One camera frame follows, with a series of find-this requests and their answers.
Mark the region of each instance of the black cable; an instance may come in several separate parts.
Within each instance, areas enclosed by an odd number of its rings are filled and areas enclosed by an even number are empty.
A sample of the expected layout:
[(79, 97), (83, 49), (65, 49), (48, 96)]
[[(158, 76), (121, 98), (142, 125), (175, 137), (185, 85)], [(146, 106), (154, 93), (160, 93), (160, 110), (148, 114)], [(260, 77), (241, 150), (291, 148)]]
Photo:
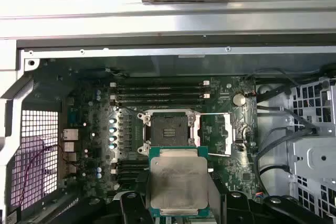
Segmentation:
[(265, 172), (267, 172), (268, 170), (272, 170), (272, 169), (281, 169), (281, 170), (284, 170), (285, 172), (289, 173), (289, 166), (288, 165), (270, 165), (270, 166), (262, 169), (260, 171), (260, 175), (262, 175)]
[(259, 70), (256, 70), (254, 71), (253, 73), (247, 75), (245, 77), (245, 79), (248, 79), (250, 78), (251, 76), (254, 76), (256, 73), (261, 73), (261, 72), (268, 72), (268, 71), (278, 71), (280, 73), (283, 74), (283, 76), (285, 76), (288, 80), (290, 80), (296, 87), (299, 87), (300, 84), (294, 80), (291, 76), (289, 76), (283, 69), (281, 68), (263, 68), (263, 69), (259, 69)]
[(300, 123), (302, 123), (305, 127), (310, 128), (310, 129), (316, 129), (316, 126), (310, 122), (308, 122), (306, 119), (303, 119), (302, 117), (296, 115), (294, 112), (292, 112), (291, 110), (285, 109), (283, 107), (267, 107), (267, 106), (257, 106), (257, 109), (259, 110), (268, 110), (268, 111), (284, 111), (288, 114), (290, 114), (291, 116), (294, 117), (294, 119), (296, 119), (297, 121), (299, 121)]
[(300, 137), (303, 137), (303, 136), (306, 136), (310, 133), (312, 133), (313, 130), (312, 129), (304, 129), (302, 131), (298, 131), (298, 132), (295, 132), (289, 136), (283, 136), (282, 138), (279, 138), (278, 140), (275, 140), (274, 142), (270, 143), (269, 145), (267, 145), (263, 150), (261, 150), (254, 158), (254, 163), (253, 163), (253, 168), (254, 168), (254, 171), (255, 171), (255, 175), (256, 175), (256, 178), (262, 188), (262, 190), (264, 191), (265, 194), (268, 195), (268, 192), (266, 190), (266, 187), (263, 183), (263, 181), (261, 181), (261, 178), (260, 178), (260, 172), (259, 172), (259, 160), (262, 156), (264, 156), (266, 153), (268, 153), (270, 150), (272, 150), (273, 148), (275, 148), (276, 146), (278, 146), (279, 144), (282, 144), (284, 142), (287, 142), (287, 141), (294, 141), (294, 140), (297, 140), (298, 138)]
[(259, 151), (262, 150), (262, 148), (265, 146), (265, 144), (268, 142), (268, 138), (269, 136), (271, 136), (271, 134), (274, 132), (274, 131), (281, 131), (281, 130), (287, 130), (287, 127), (278, 127), (278, 128), (274, 128), (274, 129), (271, 129), (269, 132), (266, 133), (265, 137), (264, 137), (264, 140), (262, 140), (262, 142), (260, 143), (260, 146), (259, 146)]
[(296, 140), (296, 139), (298, 139), (300, 137), (303, 137), (305, 135), (315, 133), (317, 127), (314, 124), (312, 124), (312, 123), (308, 122), (307, 120), (303, 119), (302, 117), (296, 115), (292, 111), (287, 110), (287, 109), (282, 108), (282, 107), (257, 106), (257, 109), (268, 110), (268, 111), (284, 111), (286, 113), (291, 114), (297, 121), (299, 121), (300, 123), (302, 123), (306, 127), (302, 131), (298, 131), (298, 132), (295, 132), (295, 133), (293, 133), (289, 136), (284, 136), (284, 137), (282, 137), (278, 140), (275, 140), (274, 142), (267, 145), (264, 149), (262, 149), (256, 155), (255, 160), (254, 160), (254, 164), (253, 164), (254, 165), (254, 171), (255, 171), (255, 174), (256, 174), (256, 178), (258, 179), (258, 182), (259, 182), (261, 188), (264, 190), (265, 194), (268, 194), (267, 190), (264, 186), (264, 183), (261, 181), (261, 178), (260, 178), (260, 172), (259, 172), (259, 160), (260, 160), (260, 158), (281, 143), (284, 143), (284, 142), (287, 142), (287, 141), (293, 141), (293, 140)]

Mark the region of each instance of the silver metal panel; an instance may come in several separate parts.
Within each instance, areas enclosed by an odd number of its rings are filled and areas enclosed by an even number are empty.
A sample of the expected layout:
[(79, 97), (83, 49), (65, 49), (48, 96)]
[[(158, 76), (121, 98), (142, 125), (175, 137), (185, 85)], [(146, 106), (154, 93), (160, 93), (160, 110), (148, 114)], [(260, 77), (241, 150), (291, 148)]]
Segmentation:
[[(291, 90), (289, 108), (319, 127), (319, 136), (336, 136), (336, 88), (329, 79), (302, 85)], [(299, 125), (295, 121), (296, 131)]]
[(197, 215), (208, 204), (207, 160), (178, 155), (151, 159), (151, 206), (161, 215)]
[[(275, 85), (258, 87), (258, 89), (276, 88)], [(285, 94), (280, 94), (268, 101), (260, 103), (264, 106), (284, 106), (288, 107), (288, 97)], [(258, 113), (258, 136), (260, 141), (264, 140), (265, 134), (276, 127), (294, 128), (293, 120), (289, 116), (282, 113), (271, 113), (259, 111)], [(286, 135), (286, 131), (275, 131), (269, 138), (269, 142), (275, 141)], [(288, 164), (287, 146), (285, 143), (278, 145), (273, 150), (269, 151), (260, 159), (260, 169), (274, 164)], [(289, 178), (288, 173), (280, 169), (272, 169), (262, 174), (261, 179), (270, 195), (288, 195), (289, 194)]]
[(143, 5), (141, 0), (2, 0), (0, 38), (326, 33), (336, 0), (230, 0)]
[(293, 173), (306, 178), (335, 178), (335, 137), (304, 137), (289, 143), (289, 163)]

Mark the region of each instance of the mounting screw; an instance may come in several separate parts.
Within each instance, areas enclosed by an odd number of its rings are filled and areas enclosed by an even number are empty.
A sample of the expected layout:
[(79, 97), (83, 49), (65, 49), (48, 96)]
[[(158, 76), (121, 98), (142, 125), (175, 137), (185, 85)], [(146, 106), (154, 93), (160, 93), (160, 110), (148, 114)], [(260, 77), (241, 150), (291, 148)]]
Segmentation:
[(271, 201), (273, 204), (280, 204), (280, 203), (281, 203), (281, 200), (278, 199), (278, 198), (271, 198), (270, 201)]
[(242, 196), (240, 193), (237, 193), (237, 192), (231, 193), (231, 195), (234, 198), (240, 198)]
[(98, 204), (100, 202), (100, 199), (97, 199), (97, 198), (95, 198), (95, 199), (91, 199), (90, 200), (90, 202), (89, 202), (89, 205), (96, 205), (96, 204)]
[(134, 199), (137, 195), (136, 194), (128, 194), (127, 198)]

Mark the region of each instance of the cable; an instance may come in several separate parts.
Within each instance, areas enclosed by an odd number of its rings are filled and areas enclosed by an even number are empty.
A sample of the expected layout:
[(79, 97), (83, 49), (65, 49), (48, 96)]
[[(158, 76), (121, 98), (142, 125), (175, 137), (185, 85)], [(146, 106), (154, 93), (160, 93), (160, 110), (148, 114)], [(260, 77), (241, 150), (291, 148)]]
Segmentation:
[(282, 169), (285, 172), (289, 173), (289, 166), (288, 165), (270, 165), (270, 166), (266, 167), (265, 169), (262, 169), (259, 174), (262, 175), (265, 172), (267, 172), (269, 170), (272, 170), (272, 169)]
[(310, 133), (313, 132), (313, 129), (304, 129), (302, 131), (298, 131), (295, 132), (289, 136), (283, 136), (282, 138), (279, 138), (277, 140), (275, 140), (274, 142), (270, 143), (269, 145), (267, 145), (263, 150), (261, 150), (254, 158), (254, 163), (253, 163), (253, 167), (254, 167), (254, 171), (255, 171), (255, 175), (256, 178), (261, 186), (261, 188), (263, 189), (264, 193), (268, 195), (268, 192), (265, 188), (265, 185), (263, 183), (263, 181), (261, 181), (260, 178), (260, 172), (259, 172), (259, 160), (262, 156), (264, 156), (266, 153), (268, 153), (270, 150), (272, 150), (274, 147), (278, 146), (279, 144), (282, 144), (284, 142), (287, 141), (294, 141), (297, 140), (300, 137), (306, 136)]
[(51, 146), (46, 146), (45, 148), (41, 149), (38, 153), (36, 153), (32, 158), (31, 160), (29, 161), (28, 163), (28, 166), (26, 168), (26, 173), (25, 173), (25, 176), (24, 176), (24, 183), (23, 183), (23, 189), (22, 189), (22, 194), (20, 196), (20, 201), (19, 201), (19, 206), (22, 205), (23, 201), (24, 201), (24, 198), (25, 198), (25, 190), (26, 190), (26, 184), (27, 184), (27, 180), (28, 180), (28, 172), (29, 172), (29, 169), (30, 169), (30, 166), (32, 165), (33, 161), (38, 157), (40, 156), (44, 151), (50, 149), (50, 148), (54, 148), (54, 147), (59, 147), (61, 150), (62, 150), (62, 153), (64, 152), (63, 150), (63, 147), (59, 144), (54, 144), (54, 145), (51, 145)]
[(299, 87), (300, 84), (294, 80), (291, 76), (289, 76), (283, 69), (281, 68), (263, 68), (263, 69), (259, 69), (254, 71), (253, 73), (247, 75), (245, 77), (245, 79), (250, 78), (251, 76), (254, 76), (256, 73), (261, 73), (261, 72), (268, 72), (268, 71), (278, 71), (280, 73), (282, 73), (288, 80), (290, 80), (296, 87)]
[(262, 150), (262, 148), (265, 146), (265, 144), (268, 142), (268, 138), (269, 136), (271, 136), (271, 134), (274, 132), (274, 131), (281, 131), (281, 130), (287, 130), (287, 127), (278, 127), (278, 128), (274, 128), (272, 130), (270, 130), (269, 132), (266, 133), (265, 137), (264, 137), (264, 140), (262, 140), (262, 142), (260, 143), (260, 146), (259, 146), (259, 151)]
[(267, 107), (267, 106), (257, 106), (257, 109), (259, 110), (268, 110), (268, 111), (283, 111), (286, 112), (288, 114), (290, 114), (291, 116), (294, 117), (294, 119), (296, 119), (297, 121), (299, 121), (300, 123), (302, 123), (305, 127), (310, 128), (310, 129), (316, 129), (316, 126), (310, 122), (308, 122), (306, 119), (303, 119), (302, 117), (296, 115), (294, 112), (285, 109), (284, 107)]

